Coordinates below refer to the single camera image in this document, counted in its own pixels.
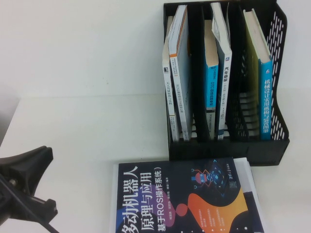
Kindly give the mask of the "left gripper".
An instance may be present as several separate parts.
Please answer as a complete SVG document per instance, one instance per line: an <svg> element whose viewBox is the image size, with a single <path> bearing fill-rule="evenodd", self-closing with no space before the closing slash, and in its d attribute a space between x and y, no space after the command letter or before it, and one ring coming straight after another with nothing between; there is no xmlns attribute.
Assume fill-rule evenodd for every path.
<svg viewBox="0 0 311 233"><path fill-rule="evenodd" d="M0 159L0 223L13 218L37 222L44 228L45 220L57 214L56 201L41 200L31 196L53 160L51 147L41 146L34 150Z"/></svg>

